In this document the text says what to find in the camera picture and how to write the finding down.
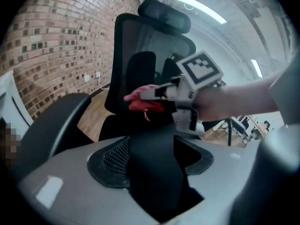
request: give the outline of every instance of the red cloth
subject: red cloth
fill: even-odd
[[[140,100],[139,95],[142,91],[151,89],[151,88],[158,88],[159,86],[154,84],[149,84],[146,86],[142,86],[134,90],[131,94],[126,95],[124,97],[124,101],[131,101],[129,105],[129,109],[132,111],[143,111],[145,114],[145,119],[149,121],[147,117],[147,111],[151,110],[156,113],[163,113],[165,111],[164,106],[160,102],[150,102],[150,101],[143,101]]]

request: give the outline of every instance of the power outlet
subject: power outlet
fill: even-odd
[[[90,80],[90,75],[84,75],[84,82],[88,82]]]

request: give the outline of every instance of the fluorescent light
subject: fluorescent light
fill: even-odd
[[[217,14],[215,11],[211,10],[209,7],[205,6],[204,4],[196,1],[196,0],[178,0],[181,2],[184,2],[188,5],[191,5],[205,13],[207,13],[212,18],[216,19],[220,24],[223,24],[226,22],[224,18],[222,18],[219,14]]]
[[[263,77],[261,69],[259,68],[257,61],[252,59],[251,62],[253,63],[253,66],[255,67],[255,70],[256,70],[258,76]]]

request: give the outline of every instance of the wooden floor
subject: wooden floor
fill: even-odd
[[[111,112],[104,108],[108,90],[104,90],[92,98],[92,102],[81,117],[78,127],[93,141],[97,142],[99,134],[107,116]],[[223,130],[213,131],[210,129],[205,133],[204,141],[225,145],[228,143],[228,133]],[[244,147],[239,136],[232,135],[232,146]]]

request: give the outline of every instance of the brick wall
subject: brick wall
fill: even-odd
[[[0,47],[0,75],[14,70],[33,119],[65,94],[91,94],[99,89],[96,71],[102,85],[110,82],[116,16],[136,14],[138,6],[138,0],[27,0]]]

